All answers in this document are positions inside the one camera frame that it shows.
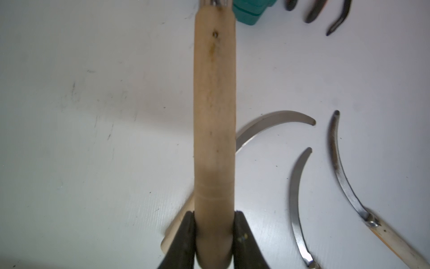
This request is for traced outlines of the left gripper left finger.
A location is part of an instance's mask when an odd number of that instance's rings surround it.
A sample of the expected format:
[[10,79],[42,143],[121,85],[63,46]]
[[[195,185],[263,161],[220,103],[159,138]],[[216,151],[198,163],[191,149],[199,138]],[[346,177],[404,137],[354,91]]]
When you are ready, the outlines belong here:
[[196,253],[196,222],[188,211],[158,269],[193,269]]

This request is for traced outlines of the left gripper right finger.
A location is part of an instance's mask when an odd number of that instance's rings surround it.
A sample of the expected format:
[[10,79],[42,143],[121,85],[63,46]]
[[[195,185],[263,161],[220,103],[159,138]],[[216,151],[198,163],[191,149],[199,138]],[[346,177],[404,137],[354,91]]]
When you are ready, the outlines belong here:
[[235,212],[233,257],[235,269],[269,269],[242,211]]

